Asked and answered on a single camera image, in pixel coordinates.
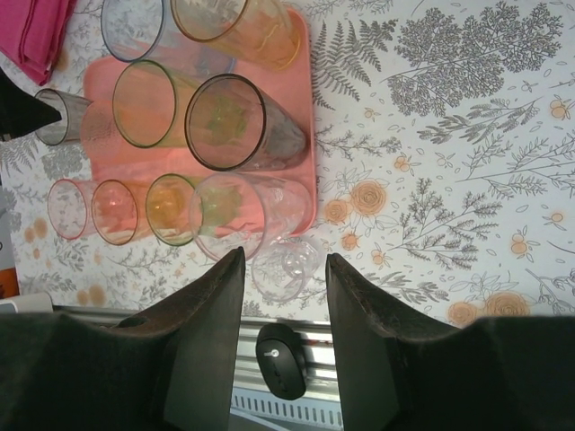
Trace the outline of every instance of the floral tablecloth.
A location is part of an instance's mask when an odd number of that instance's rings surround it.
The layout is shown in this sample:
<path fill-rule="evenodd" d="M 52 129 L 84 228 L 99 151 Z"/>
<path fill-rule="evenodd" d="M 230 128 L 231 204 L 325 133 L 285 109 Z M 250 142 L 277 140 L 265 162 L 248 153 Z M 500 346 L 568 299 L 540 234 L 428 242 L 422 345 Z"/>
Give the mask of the floral tablecloth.
<path fill-rule="evenodd" d="M 442 321 L 575 312 L 575 2 L 297 0 L 314 47 L 318 219 L 307 235 Z M 108 55 L 80 0 L 49 86 Z M 21 87 L 37 89 L 5 58 Z M 138 309 L 210 265 L 195 245 L 59 239 L 46 196 L 87 178 L 79 148 L 2 145 L 21 290 Z M 327 320 L 323 269 L 293 302 L 247 280 L 244 314 Z"/>

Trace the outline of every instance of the black object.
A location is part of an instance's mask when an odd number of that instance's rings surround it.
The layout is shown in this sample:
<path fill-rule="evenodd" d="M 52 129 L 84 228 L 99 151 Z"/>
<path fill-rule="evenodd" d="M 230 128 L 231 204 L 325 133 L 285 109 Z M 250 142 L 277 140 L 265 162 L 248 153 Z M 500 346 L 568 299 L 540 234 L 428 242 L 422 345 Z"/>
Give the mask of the black object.
<path fill-rule="evenodd" d="M 22 91 L 0 68 L 0 141 L 28 135 L 61 119 L 58 110 Z"/>
<path fill-rule="evenodd" d="M 328 258 L 346 430 L 573 430 L 575 318 L 431 319 Z"/>
<path fill-rule="evenodd" d="M 261 328 L 255 345 L 263 380 L 282 400 L 297 400 L 305 394 L 305 355 L 302 339 L 291 328 L 271 323 Z"/>
<path fill-rule="evenodd" d="M 100 328 L 0 315 L 0 429 L 227 430 L 245 258 Z"/>

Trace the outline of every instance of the clear plastic cup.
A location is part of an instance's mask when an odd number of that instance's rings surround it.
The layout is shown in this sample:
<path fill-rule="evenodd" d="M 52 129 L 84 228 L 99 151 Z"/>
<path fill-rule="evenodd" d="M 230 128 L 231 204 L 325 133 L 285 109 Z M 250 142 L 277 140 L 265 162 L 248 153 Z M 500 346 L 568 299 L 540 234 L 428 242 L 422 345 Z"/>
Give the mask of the clear plastic cup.
<path fill-rule="evenodd" d="M 279 0 L 171 0 L 188 38 L 272 70 L 289 66 L 302 40 Z"/>
<path fill-rule="evenodd" d="M 199 82 L 192 76 L 141 60 L 130 64 L 116 82 L 114 120 L 133 146 L 185 147 L 183 121 Z"/>
<path fill-rule="evenodd" d="M 253 258 L 253 283 L 264 300 L 287 303 L 310 282 L 323 263 L 322 256 L 308 241 L 277 242 Z"/>
<path fill-rule="evenodd" d="M 111 245 L 125 245 L 152 234 L 146 219 L 149 185 L 107 180 L 93 193 L 92 217 L 96 230 Z"/>
<path fill-rule="evenodd" d="M 213 171 L 275 171 L 300 164 L 304 132 L 248 79 L 218 75 L 198 88 L 186 112 L 194 157 Z"/>
<path fill-rule="evenodd" d="M 181 34 L 169 0 L 105 0 L 102 36 L 119 61 L 154 60 L 198 79 L 234 68 L 233 58 Z"/>
<path fill-rule="evenodd" d="M 194 241 L 213 260 L 243 247 L 247 259 L 289 237 L 312 210 L 307 189 L 296 181 L 218 173 L 191 197 Z"/>
<path fill-rule="evenodd" d="M 48 194 L 48 216 L 62 238 L 77 240 L 96 233 L 92 219 L 94 181 L 59 180 Z"/>
<path fill-rule="evenodd" d="M 122 179 L 134 178 L 135 163 L 157 162 L 172 151 L 171 148 L 160 147 L 142 151 L 126 141 L 116 127 L 110 101 L 95 101 L 88 107 L 82 118 L 80 141 L 92 162 L 93 174 L 94 164 L 99 167 L 122 164 Z"/>
<path fill-rule="evenodd" d="M 190 203 L 194 184 L 200 180 L 175 173 L 158 178 L 146 196 L 146 217 L 154 235 L 172 246 L 193 241 L 190 224 Z"/>
<path fill-rule="evenodd" d="M 77 143 L 80 140 L 82 117 L 92 103 L 84 97 L 45 88 L 36 93 L 36 99 L 58 110 L 62 119 L 36 130 L 36 136 L 46 145 Z"/>

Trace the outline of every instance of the pink towel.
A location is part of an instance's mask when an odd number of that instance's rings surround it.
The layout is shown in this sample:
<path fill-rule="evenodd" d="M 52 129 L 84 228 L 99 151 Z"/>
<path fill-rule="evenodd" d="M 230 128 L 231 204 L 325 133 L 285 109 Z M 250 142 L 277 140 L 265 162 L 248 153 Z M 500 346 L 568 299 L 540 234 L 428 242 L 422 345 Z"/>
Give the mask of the pink towel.
<path fill-rule="evenodd" d="M 57 63 L 76 0 L 0 0 L 0 51 L 38 85 Z"/>

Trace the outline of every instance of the orange flower print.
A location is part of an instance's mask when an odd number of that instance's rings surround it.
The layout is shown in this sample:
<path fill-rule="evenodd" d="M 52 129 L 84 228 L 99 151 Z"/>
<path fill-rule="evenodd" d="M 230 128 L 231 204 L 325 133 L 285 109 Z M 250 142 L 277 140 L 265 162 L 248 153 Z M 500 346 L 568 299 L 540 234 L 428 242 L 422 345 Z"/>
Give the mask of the orange flower print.
<path fill-rule="evenodd" d="M 392 258 L 386 256 L 385 253 L 382 252 L 381 247 L 377 242 L 376 242 L 376 249 L 371 251 L 371 259 L 377 266 L 379 266 L 380 269 L 383 268 L 384 266 L 390 268 L 391 265 L 389 264 L 389 261 L 393 260 Z"/>
<path fill-rule="evenodd" d="M 346 233 L 343 238 L 341 238 L 341 247 L 345 251 L 355 250 L 359 246 L 359 237 L 354 233 Z"/>
<path fill-rule="evenodd" d="M 325 219 L 330 224 L 343 224 L 348 215 L 348 203 L 344 200 L 335 199 L 325 206 Z"/>
<path fill-rule="evenodd" d="M 103 257 L 100 254 L 100 249 L 96 249 L 96 251 L 93 253 L 93 263 L 95 263 L 96 265 L 101 265 L 103 261 Z"/>
<path fill-rule="evenodd" d="M 91 285 L 88 289 L 90 299 L 96 307 L 103 307 L 106 304 L 106 292 L 100 285 Z"/>
<path fill-rule="evenodd" d="M 411 161 L 411 157 L 408 157 L 404 153 L 402 153 L 402 155 L 397 157 L 397 159 L 395 159 L 395 163 L 394 163 L 395 169 L 397 169 L 401 172 L 410 172 L 411 175 L 415 175 L 415 173 L 413 172 L 413 167 L 419 166 L 419 165 L 421 165 L 421 163 L 413 163 Z"/>
<path fill-rule="evenodd" d="M 488 316 L 528 316 L 529 305 L 525 299 L 512 292 L 490 296 L 485 302 L 484 312 Z"/>
<path fill-rule="evenodd" d="M 555 119 L 571 119 L 571 113 L 569 110 L 575 106 L 575 102 L 570 103 L 571 99 L 564 101 L 560 96 L 555 94 L 555 100 L 551 102 L 549 107 L 551 108 L 551 115 Z"/>
<path fill-rule="evenodd" d="M 24 231 L 24 240 L 25 240 L 28 244 L 32 244 L 35 239 L 36 239 L 36 233 L 34 232 L 34 229 L 32 229 L 31 227 L 28 227 L 28 228 Z"/>
<path fill-rule="evenodd" d="M 78 300 L 78 303 L 83 307 L 85 307 L 90 302 L 90 296 L 88 296 L 88 293 L 85 290 L 79 291 L 77 294 L 75 294 L 75 297 Z"/>
<path fill-rule="evenodd" d="M 374 216 L 385 205 L 387 194 L 379 183 L 367 180 L 360 182 L 351 191 L 351 205 L 362 216 Z"/>
<path fill-rule="evenodd" d="M 565 227 L 562 226 L 562 223 L 565 221 L 565 215 L 563 213 L 555 211 L 550 216 L 543 217 L 543 219 L 547 221 L 547 223 L 545 223 L 545 226 L 552 224 L 560 231 L 564 232 L 567 231 L 567 229 L 565 229 Z"/>
<path fill-rule="evenodd" d="M 407 172 L 411 166 L 407 163 L 407 157 L 404 155 L 400 155 L 397 159 L 395 159 L 395 169 L 399 169 L 401 172 Z"/>
<path fill-rule="evenodd" d="M 511 252 L 516 254 L 518 259 L 527 258 L 531 263 L 534 263 L 535 260 L 533 259 L 531 251 L 533 251 L 535 246 L 541 244 L 535 241 L 528 241 L 526 235 L 527 226 L 522 230 L 517 230 L 517 233 L 511 237 Z"/>
<path fill-rule="evenodd" d="M 471 325 L 479 315 L 479 309 L 472 303 L 454 303 L 447 310 L 447 319 L 458 328 Z"/>
<path fill-rule="evenodd" d="M 34 232 L 41 240 L 48 236 L 48 223 L 44 218 L 37 218 L 34 221 Z"/>

